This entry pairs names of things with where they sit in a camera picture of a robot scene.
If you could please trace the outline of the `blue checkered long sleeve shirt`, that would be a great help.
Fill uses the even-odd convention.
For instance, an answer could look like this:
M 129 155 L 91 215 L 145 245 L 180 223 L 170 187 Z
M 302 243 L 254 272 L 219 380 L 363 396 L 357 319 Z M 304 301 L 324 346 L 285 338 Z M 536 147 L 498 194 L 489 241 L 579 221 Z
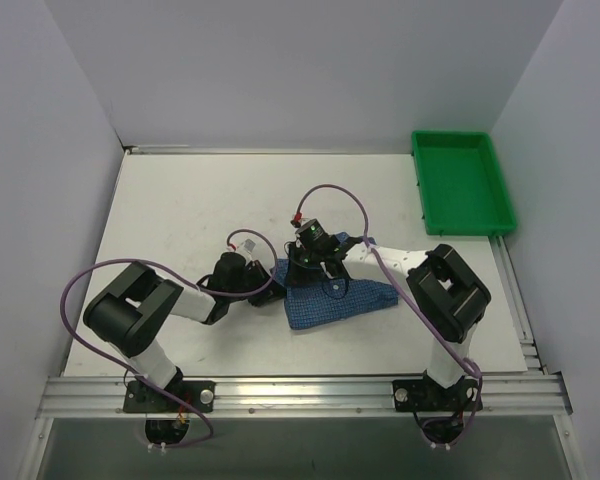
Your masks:
M 294 331 L 307 330 L 354 316 L 373 313 L 398 305 L 396 290 L 371 280 L 321 279 L 301 285 L 287 279 L 291 267 L 291 247 L 284 245 L 286 258 L 277 261 L 275 281 L 286 289 L 284 309 L 289 327 Z

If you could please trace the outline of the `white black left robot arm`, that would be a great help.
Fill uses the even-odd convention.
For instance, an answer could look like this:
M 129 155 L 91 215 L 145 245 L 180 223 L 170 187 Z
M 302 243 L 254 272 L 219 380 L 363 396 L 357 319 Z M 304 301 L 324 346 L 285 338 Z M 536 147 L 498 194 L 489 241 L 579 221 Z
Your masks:
M 213 325 L 235 302 L 262 307 L 285 297 L 286 290 L 246 254 L 222 254 L 212 273 L 188 288 L 134 261 L 88 304 L 83 323 L 150 381 L 147 400 L 170 411 L 182 399 L 182 372 L 157 340 L 169 316 Z

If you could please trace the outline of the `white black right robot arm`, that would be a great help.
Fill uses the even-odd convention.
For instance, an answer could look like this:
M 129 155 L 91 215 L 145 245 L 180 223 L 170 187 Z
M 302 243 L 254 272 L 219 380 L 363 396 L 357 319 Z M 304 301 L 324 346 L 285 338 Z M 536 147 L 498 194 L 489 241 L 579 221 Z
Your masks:
M 290 264 L 323 279 L 374 281 L 391 286 L 434 337 L 423 385 L 426 402 L 445 409 L 459 397 L 458 382 L 482 379 L 469 358 L 478 323 L 491 293 L 460 254 L 440 244 L 428 251 L 382 247 L 368 237 L 343 241 L 316 219 L 294 220 L 295 246 Z

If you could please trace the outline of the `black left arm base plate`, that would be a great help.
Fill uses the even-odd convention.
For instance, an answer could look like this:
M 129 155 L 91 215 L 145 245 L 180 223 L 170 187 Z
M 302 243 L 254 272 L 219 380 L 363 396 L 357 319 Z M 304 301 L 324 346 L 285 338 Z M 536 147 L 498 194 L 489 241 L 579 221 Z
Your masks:
M 210 413 L 213 411 L 215 387 L 216 384 L 210 380 L 182 380 L 170 392 L 199 412 Z M 122 411 L 130 414 L 182 413 L 186 408 L 145 383 L 134 380 L 127 385 Z

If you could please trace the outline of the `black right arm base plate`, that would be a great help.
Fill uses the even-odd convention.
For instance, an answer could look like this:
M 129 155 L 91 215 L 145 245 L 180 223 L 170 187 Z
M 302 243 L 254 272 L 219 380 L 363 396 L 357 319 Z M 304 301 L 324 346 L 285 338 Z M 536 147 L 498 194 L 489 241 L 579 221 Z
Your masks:
M 449 388 L 442 388 L 429 378 L 396 379 L 392 381 L 394 408 L 398 412 L 469 412 L 474 406 L 483 409 L 481 399 L 476 399 L 479 383 L 475 379 L 461 378 Z

